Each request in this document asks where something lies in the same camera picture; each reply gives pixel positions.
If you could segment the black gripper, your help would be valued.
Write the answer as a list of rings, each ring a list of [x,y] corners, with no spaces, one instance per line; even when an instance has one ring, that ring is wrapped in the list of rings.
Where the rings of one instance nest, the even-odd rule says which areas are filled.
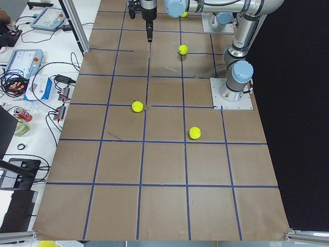
[[[140,0],[128,0],[127,7],[131,20],[134,20],[136,17],[136,13],[140,12]]]
[[[153,41],[153,22],[157,17],[157,0],[140,0],[142,18],[146,21],[147,41]]]

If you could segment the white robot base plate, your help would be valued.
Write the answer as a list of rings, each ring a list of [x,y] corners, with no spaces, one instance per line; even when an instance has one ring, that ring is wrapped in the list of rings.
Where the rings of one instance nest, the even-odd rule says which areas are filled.
[[[245,86],[241,92],[233,92],[227,88],[226,78],[210,78],[213,107],[218,110],[253,110],[250,93]]]

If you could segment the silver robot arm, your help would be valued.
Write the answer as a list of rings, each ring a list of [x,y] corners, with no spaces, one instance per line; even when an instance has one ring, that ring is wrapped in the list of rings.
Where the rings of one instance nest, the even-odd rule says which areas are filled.
[[[241,18],[232,44],[224,52],[228,78],[220,87],[221,98],[237,102],[244,88],[252,80],[253,67],[246,61],[249,48],[266,16],[281,7],[283,1],[165,1],[170,17],[181,17],[185,12],[239,13]]]
[[[237,3],[237,1],[226,2],[222,4],[206,3],[205,1],[196,1],[197,8],[195,12],[202,12],[204,6],[211,7],[225,7]],[[188,11],[189,4],[186,1],[165,1],[164,2],[167,14],[171,17],[181,17]],[[130,18],[135,18],[136,12],[139,11],[142,14],[142,18],[145,20],[146,31],[153,31],[153,21],[157,17],[157,1],[128,1],[127,7],[129,9]],[[215,20],[221,24],[228,24],[233,18],[233,13],[218,13],[215,14]]]

